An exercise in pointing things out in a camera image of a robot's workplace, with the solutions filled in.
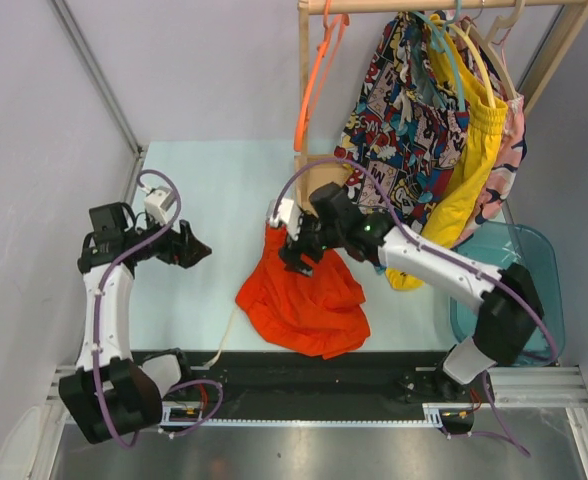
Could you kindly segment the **orange shorts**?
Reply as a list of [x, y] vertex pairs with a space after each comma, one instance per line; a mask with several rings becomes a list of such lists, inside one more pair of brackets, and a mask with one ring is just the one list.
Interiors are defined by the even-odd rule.
[[262, 255], [236, 295], [237, 306], [267, 342], [331, 359], [363, 346], [366, 298], [338, 253], [325, 254], [310, 277], [289, 272], [278, 256], [286, 231], [267, 226]]

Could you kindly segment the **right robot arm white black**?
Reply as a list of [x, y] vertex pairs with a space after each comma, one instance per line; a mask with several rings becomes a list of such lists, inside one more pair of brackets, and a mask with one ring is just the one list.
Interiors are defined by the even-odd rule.
[[312, 212], [287, 198], [268, 208], [269, 226], [286, 230], [278, 254], [287, 270], [312, 276], [326, 252], [342, 248], [359, 262], [396, 269], [441, 289], [476, 315], [474, 331], [436, 367], [439, 398], [458, 401], [483, 371], [512, 365], [541, 326], [543, 305], [524, 266], [499, 268], [440, 247], [397, 224], [390, 213], [363, 213], [335, 183], [318, 188], [310, 200]]

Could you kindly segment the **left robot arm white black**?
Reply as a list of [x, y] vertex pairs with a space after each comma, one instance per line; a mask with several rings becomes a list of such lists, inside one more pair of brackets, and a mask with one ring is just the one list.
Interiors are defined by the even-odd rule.
[[77, 260], [86, 292], [84, 339], [75, 370], [60, 380], [58, 392], [85, 439], [99, 444], [159, 423], [164, 397], [181, 400], [195, 387], [179, 349], [141, 363], [132, 356], [129, 310], [136, 266], [158, 259], [188, 269], [212, 250], [184, 219], [172, 225], [147, 212], [145, 226], [137, 226], [124, 202], [94, 207], [89, 217], [92, 229]]

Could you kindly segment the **comic print shorts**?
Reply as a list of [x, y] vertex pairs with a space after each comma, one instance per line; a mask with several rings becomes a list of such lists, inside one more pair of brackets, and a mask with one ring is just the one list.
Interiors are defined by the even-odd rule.
[[370, 213], [393, 205], [413, 231], [450, 248], [467, 208], [454, 196], [470, 115], [458, 110], [446, 54], [433, 49], [432, 30], [412, 13], [384, 28], [359, 96], [334, 150], [356, 162], [348, 196]]

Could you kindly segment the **orange plastic hanger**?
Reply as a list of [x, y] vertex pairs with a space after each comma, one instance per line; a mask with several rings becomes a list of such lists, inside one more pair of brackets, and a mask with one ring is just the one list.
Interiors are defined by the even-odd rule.
[[302, 87], [300, 111], [294, 132], [293, 148], [297, 153], [307, 151], [307, 132], [312, 116], [321, 96], [322, 89], [327, 80], [329, 71], [334, 62], [335, 56], [343, 40], [345, 31], [350, 24], [349, 15], [346, 13], [336, 14], [330, 17], [332, 2], [323, 3], [323, 38], [317, 46], [317, 55], [311, 71], [308, 72], [308, 60], [304, 59], [301, 68], [306, 73], [306, 81]]

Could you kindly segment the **yellow shorts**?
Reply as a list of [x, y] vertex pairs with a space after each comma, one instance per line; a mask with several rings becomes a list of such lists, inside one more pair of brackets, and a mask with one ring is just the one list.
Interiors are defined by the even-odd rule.
[[487, 102], [483, 81], [474, 74], [464, 60], [454, 38], [449, 35], [449, 45], [458, 58], [465, 98], [470, 115], [468, 137], [462, 160], [455, 168], [454, 196], [467, 208], [464, 227], [471, 215], [475, 201], [494, 165], [501, 143], [502, 130], [507, 114], [507, 104], [495, 94], [496, 107]]

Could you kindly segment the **pink patterned shorts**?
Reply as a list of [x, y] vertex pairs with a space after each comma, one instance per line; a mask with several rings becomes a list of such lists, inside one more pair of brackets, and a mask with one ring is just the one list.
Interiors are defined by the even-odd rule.
[[[465, 19], [460, 21], [459, 26], [466, 32], [465, 25], [461, 24]], [[527, 154], [525, 115], [523, 111], [524, 97], [519, 93], [516, 100], [506, 99], [501, 81], [496, 76], [490, 61], [477, 45], [476, 47], [488, 70], [494, 94], [507, 104], [507, 114], [494, 165], [489, 171], [488, 178], [475, 201], [463, 232], [456, 240], [458, 245], [468, 240], [476, 230], [486, 222], [495, 219], [501, 212], [516, 179], [519, 165]]]

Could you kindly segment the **teal plastic hanger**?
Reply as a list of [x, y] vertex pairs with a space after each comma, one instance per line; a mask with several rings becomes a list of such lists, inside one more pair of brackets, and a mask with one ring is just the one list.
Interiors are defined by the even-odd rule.
[[458, 19], [462, 10], [462, 2], [456, 1], [456, 8], [455, 8], [455, 15], [452, 20], [447, 20], [441, 27], [437, 26], [425, 13], [420, 11], [412, 11], [412, 14], [417, 16], [419, 19], [424, 21], [428, 27], [432, 30], [432, 43], [433, 49], [438, 51], [443, 51], [449, 61], [451, 71], [453, 72], [455, 84], [456, 84], [456, 93], [458, 98], [458, 110], [460, 112], [466, 111], [466, 102], [464, 96], [464, 88], [462, 79], [458, 69], [458, 63], [455, 60], [454, 54], [452, 52], [452, 48], [449, 46], [447, 39], [449, 38], [447, 34], [447, 27], [450, 26], [455, 20]]

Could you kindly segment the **yellow plastic hanger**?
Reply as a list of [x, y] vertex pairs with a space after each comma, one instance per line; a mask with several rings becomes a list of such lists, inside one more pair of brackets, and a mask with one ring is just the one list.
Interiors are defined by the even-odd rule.
[[496, 102], [495, 102], [495, 96], [494, 96], [493, 87], [492, 87], [492, 84], [490, 81], [490, 77], [489, 77], [487, 68], [485, 67], [485, 64], [484, 64], [482, 57], [480, 55], [480, 52], [479, 52], [478, 48], [476, 47], [476, 45], [474, 44], [473, 40], [469, 37], [469, 35], [464, 30], [462, 30], [455, 23], [443, 25], [443, 27], [448, 30], [453, 30], [457, 34], [457, 36], [459, 38], [461, 38], [463, 40], [463, 42], [468, 46], [468, 50], [471, 53], [472, 57], [474, 58], [476, 65], [479, 69], [481, 79], [483, 81], [483, 84], [484, 84], [484, 87], [486, 90], [488, 105], [491, 108], [495, 108]]

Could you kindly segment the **beige plastic hanger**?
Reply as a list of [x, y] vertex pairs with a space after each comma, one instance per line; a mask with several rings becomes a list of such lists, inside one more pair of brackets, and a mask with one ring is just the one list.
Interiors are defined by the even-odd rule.
[[525, 8], [524, 0], [516, 0], [513, 10], [508, 16], [497, 16], [490, 26], [487, 34], [482, 36], [475, 21], [483, 13], [486, 2], [481, 2], [481, 8], [475, 17], [467, 17], [461, 24], [465, 25], [466, 33], [472, 38], [476, 45], [485, 53], [490, 61], [496, 76], [501, 81], [507, 100], [516, 100], [519, 97], [513, 80], [508, 72], [505, 55], [505, 39], [517, 23]]

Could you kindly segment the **wooden clothes rack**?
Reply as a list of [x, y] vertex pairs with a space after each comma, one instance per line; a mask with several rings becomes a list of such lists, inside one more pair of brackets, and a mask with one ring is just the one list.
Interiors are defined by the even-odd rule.
[[[308, 60], [306, 70], [311, 71], [309, 18], [323, 17], [325, 1], [300, 1], [298, 3], [299, 33], [299, 80], [300, 100], [307, 74], [301, 72], [304, 59]], [[369, 14], [398, 11], [425, 11], [456, 7], [456, 1], [331, 1], [331, 14]], [[464, 9], [480, 9], [482, 1], [461, 1]], [[514, 8], [515, 1], [485, 1], [484, 9]], [[525, 1], [526, 7], [549, 6], [549, 1]], [[538, 53], [526, 69], [518, 90], [525, 96], [524, 114], [529, 116], [549, 84], [561, 61], [576, 40], [588, 20], [588, 1], [555, 1], [560, 8], [547, 35], [542, 40]], [[296, 180], [296, 196], [301, 205], [309, 205], [309, 195], [316, 188], [328, 182], [342, 182], [349, 171], [339, 163], [329, 160], [327, 154], [313, 155], [307, 151], [297, 153], [295, 166], [300, 176]]]

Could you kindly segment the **teal plastic basket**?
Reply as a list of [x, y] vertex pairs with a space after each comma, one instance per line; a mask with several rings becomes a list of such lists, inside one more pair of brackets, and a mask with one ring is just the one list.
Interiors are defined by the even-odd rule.
[[[504, 280], [512, 290], [524, 300], [530, 301], [535, 290], [539, 302], [532, 308], [544, 323], [555, 341], [558, 354], [565, 347], [565, 324], [563, 316], [562, 295], [558, 277], [556, 256], [550, 241], [539, 231], [521, 224], [509, 224], [487, 221], [472, 235], [463, 240], [453, 250], [471, 260], [497, 266], [508, 270], [512, 265], [519, 265], [512, 276], [519, 280]], [[525, 280], [521, 270], [526, 270]], [[450, 300], [450, 325], [457, 341], [463, 341], [474, 333], [477, 316], [465, 304]], [[530, 336], [523, 352], [512, 366], [549, 365], [551, 349], [539, 329]]]

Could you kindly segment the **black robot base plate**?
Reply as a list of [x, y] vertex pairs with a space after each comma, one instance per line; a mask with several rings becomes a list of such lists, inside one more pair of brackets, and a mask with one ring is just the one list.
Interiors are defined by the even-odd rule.
[[330, 360], [289, 352], [226, 352], [212, 366], [205, 353], [187, 354], [192, 376], [206, 385], [166, 396], [179, 410], [172, 422], [198, 418], [197, 409], [229, 422], [389, 423], [425, 419], [437, 404], [449, 419], [470, 425], [492, 387], [476, 377], [458, 386], [437, 368], [442, 351], [348, 353]]

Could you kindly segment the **aluminium corner post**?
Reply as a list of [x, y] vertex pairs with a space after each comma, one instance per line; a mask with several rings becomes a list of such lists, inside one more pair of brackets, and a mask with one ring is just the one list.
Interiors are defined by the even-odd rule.
[[136, 179], [142, 170], [147, 147], [137, 139], [117, 95], [69, 3], [64, 0], [49, 0], [48, 5], [52, 9], [82, 68], [86, 72], [106, 112], [131, 154], [132, 162], [128, 168], [127, 183], [125, 184], [122, 199], [124, 201], [132, 201], [137, 186]]

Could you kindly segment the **aluminium frame rail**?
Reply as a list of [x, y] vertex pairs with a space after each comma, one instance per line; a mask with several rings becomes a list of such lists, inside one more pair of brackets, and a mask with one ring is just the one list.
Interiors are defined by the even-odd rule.
[[[61, 370], [60, 380], [74, 371]], [[587, 403], [588, 395], [582, 377], [576, 369], [563, 368], [495, 368], [486, 376], [478, 376], [489, 381], [492, 394], [488, 401], [517, 408], [543, 408]], [[183, 382], [178, 390], [194, 386], [197, 379]]]

